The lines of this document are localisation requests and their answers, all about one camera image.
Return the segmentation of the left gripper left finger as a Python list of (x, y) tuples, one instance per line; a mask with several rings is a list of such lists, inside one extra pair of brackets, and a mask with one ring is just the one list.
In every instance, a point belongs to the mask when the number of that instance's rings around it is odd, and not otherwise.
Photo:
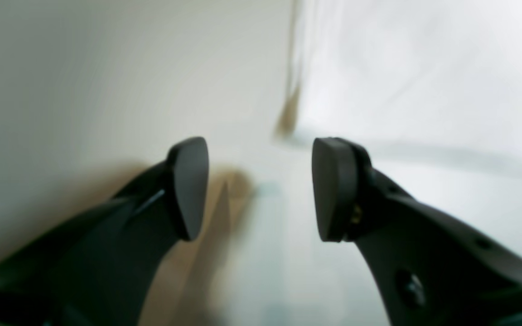
[(136, 326), (163, 257), (202, 228), (205, 138), (0, 262), (0, 325)]

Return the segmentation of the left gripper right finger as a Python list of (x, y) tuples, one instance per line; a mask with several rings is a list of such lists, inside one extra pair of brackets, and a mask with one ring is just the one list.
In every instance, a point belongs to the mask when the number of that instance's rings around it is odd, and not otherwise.
[(325, 243), (354, 243), (392, 326), (522, 326), (522, 257), (424, 204), (342, 138), (315, 138), (311, 175)]

